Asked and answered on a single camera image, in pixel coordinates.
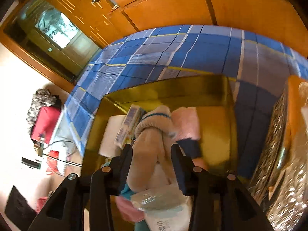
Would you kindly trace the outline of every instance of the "bolt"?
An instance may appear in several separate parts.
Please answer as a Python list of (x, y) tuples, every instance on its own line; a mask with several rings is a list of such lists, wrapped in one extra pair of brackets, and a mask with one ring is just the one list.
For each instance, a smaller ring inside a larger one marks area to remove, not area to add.
[(102, 171), (105, 172), (105, 173), (108, 173), (110, 170), (111, 170), (111, 167), (109, 167), (109, 166), (105, 166), (105, 167), (102, 168)]
[(69, 174), (67, 178), (69, 180), (74, 180), (76, 178), (76, 174)]
[(227, 178), (228, 178), (229, 180), (235, 180), (235, 179), (236, 179), (236, 176), (235, 176), (234, 174), (228, 174), (228, 175), (227, 175)]
[(196, 173), (200, 173), (202, 171), (202, 168), (200, 167), (194, 167), (193, 168), (193, 171), (196, 172)]

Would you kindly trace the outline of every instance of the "plaid bedsheet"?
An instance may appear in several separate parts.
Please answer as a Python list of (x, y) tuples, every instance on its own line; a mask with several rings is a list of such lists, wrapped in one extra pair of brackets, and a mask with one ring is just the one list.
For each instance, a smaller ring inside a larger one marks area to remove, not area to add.
[(137, 32), (101, 50), (65, 103), (81, 152), (102, 97), (146, 82), (199, 74), (230, 78), (238, 126), (238, 173), (257, 165), (273, 104), (291, 74), (308, 78), (308, 62), (281, 42), (236, 28), (178, 25)]

